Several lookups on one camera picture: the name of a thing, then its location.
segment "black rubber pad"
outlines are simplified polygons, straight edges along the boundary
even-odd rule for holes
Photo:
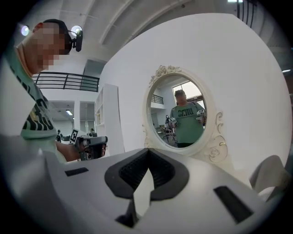
[[[236,223],[242,222],[253,214],[253,212],[228,187],[221,186],[215,188],[214,191],[235,219]]]
[[[143,149],[110,166],[105,173],[105,182],[115,196],[132,199],[147,169],[152,174],[155,187],[151,201],[175,197],[189,180],[188,170],[182,163],[155,149]]]
[[[87,168],[81,167],[81,168],[77,168],[77,169],[73,169],[73,170],[67,170],[67,171],[65,171],[65,173],[66,173],[67,176],[72,176],[72,175],[75,176],[75,175],[78,175],[80,173],[84,173],[86,171],[88,171]]]

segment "ceiling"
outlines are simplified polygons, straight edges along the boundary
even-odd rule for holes
[[[84,41],[79,54],[108,61],[133,38],[158,24],[199,13],[236,15],[236,8],[236,3],[228,0],[43,0],[32,8],[22,23],[32,29],[38,22],[56,18],[63,20],[68,29],[80,25]],[[254,9],[255,27],[261,18],[258,8]],[[254,29],[261,38],[267,36],[262,29]],[[274,28],[268,40],[262,39],[281,69],[292,66],[293,52],[279,27]]]
[[[167,79],[163,80],[160,85],[157,87],[158,89],[161,89],[165,86],[176,86],[185,82],[188,82],[189,80],[185,77],[179,76],[179,75],[170,75]]]
[[[66,110],[70,110],[72,116],[67,114]],[[49,111],[53,121],[74,121],[74,102],[73,101],[54,101],[49,102]],[[81,102],[80,120],[94,120],[94,103]]]

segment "ceiling light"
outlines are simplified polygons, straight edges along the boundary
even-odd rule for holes
[[[80,26],[78,26],[78,25],[75,25],[75,26],[73,26],[73,27],[71,28],[71,31],[73,31],[73,32],[78,32],[79,30],[82,30],[82,28],[81,28]]]
[[[72,113],[69,110],[66,110],[67,114],[72,115]]]
[[[237,0],[228,0],[228,2],[237,2]]]
[[[29,32],[28,26],[26,26],[26,25],[22,26],[22,30],[21,30],[22,35],[27,36],[28,32]]]

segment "curved white wall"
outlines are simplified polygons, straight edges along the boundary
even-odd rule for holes
[[[266,157],[286,163],[292,132],[288,89],[269,48],[233,15],[177,18],[141,34],[101,74],[119,87],[125,151],[142,148],[142,100],[159,65],[190,70],[209,86],[224,113],[224,136],[236,169],[248,174]]]

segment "black cable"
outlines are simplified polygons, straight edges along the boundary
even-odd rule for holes
[[[246,25],[247,25],[247,22],[248,22],[248,15],[249,15],[249,1],[247,0],[247,18],[246,18]]]
[[[254,12],[255,12],[255,5],[252,3],[252,16],[251,16],[250,28],[252,26]]]
[[[242,2],[242,22],[243,22],[243,19],[244,19],[244,0]]]
[[[239,0],[237,0],[237,18],[240,19],[240,3],[239,3]]]

